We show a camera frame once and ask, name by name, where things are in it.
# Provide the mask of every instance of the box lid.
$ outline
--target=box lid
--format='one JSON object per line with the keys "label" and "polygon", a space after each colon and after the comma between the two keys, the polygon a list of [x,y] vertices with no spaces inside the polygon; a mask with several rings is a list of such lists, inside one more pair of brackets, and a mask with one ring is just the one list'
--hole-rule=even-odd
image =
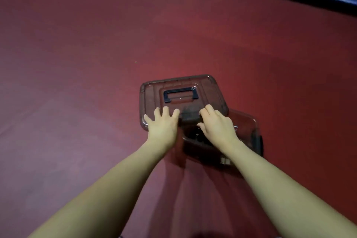
{"label": "box lid", "polygon": [[140,87],[141,127],[148,130],[144,114],[154,120],[155,108],[159,107],[162,113],[166,105],[170,115],[176,108],[180,110],[181,125],[197,124],[201,121],[199,111],[208,104],[223,115],[228,114],[217,82],[208,74],[143,83]]}

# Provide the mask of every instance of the red floor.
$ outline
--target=red floor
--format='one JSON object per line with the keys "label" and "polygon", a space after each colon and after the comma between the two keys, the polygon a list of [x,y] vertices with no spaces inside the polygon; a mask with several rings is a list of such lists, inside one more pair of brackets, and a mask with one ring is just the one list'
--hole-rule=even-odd
{"label": "red floor", "polygon": [[[357,223],[356,18],[284,0],[0,2],[1,236],[143,143],[141,83],[204,73],[257,117],[270,162]],[[125,238],[276,235],[242,179],[171,156]]]}

